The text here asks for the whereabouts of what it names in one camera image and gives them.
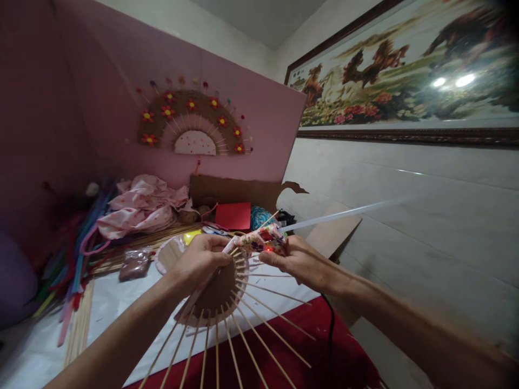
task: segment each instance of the hand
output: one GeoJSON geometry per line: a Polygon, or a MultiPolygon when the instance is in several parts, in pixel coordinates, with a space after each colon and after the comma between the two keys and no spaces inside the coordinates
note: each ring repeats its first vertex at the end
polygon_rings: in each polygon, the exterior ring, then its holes
{"type": "Polygon", "coordinates": [[[232,257],[222,250],[229,239],[220,235],[197,235],[168,271],[172,281],[183,284],[185,297],[205,281],[218,267],[227,266],[232,257]]]}
{"type": "Polygon", "coordinates": [[[323,257],[299,236],[288,237],[286,250],[286,257],[263,251],[259,260],[289,273],[296,278],[298,284],[303,283],[316,292],[333,296],[342,294],[350,273],[323,257]]]}

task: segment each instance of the red card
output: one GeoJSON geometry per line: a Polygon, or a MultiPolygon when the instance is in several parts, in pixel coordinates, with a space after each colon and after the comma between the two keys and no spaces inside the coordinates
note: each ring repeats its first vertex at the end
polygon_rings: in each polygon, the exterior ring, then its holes
{"type": "Polygon", "coordinates": [[[250,229],[250,203],[218,204],[216,224],[230,230],[250,229]]]}

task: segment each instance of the left hand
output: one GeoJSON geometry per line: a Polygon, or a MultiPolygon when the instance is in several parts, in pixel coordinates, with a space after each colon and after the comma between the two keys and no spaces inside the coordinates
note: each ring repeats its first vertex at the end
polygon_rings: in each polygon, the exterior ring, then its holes
{"type": "Polygon", "coordinates": [[[197,235],[168,271],[167,276],[176,283],[182,283],[185,297],[209,277],[218,267],[227,266],[232,257],[222,250],[229,239],[220,235],[197,235]]]}

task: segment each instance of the framed painting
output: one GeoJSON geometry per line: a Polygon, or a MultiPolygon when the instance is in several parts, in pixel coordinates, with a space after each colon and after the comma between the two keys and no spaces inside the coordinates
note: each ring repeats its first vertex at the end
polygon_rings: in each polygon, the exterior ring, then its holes
{"type": "Polygon", "coordinates": [[[383,0],[292,63],[301,138],[519,146],[519,45],[499,1],[383,0]]]}

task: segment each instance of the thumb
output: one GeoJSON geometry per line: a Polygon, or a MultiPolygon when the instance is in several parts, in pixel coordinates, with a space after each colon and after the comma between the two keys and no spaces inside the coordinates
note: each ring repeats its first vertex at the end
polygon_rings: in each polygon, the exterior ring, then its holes
{"type": "Polygon", "coordinates": [[[284,270],[287,264],[285,257],[279,256],[272,251],[262,251],[259,254],[259,260],[267,265],[275,266],[280,270],[284,270]]]}
{"type": "Polygon", "coordinates": [[[214,262],[218,267],[227,266],[232,262],[232,257],[224,252],[212,252],[211,261],[214,262]]]}

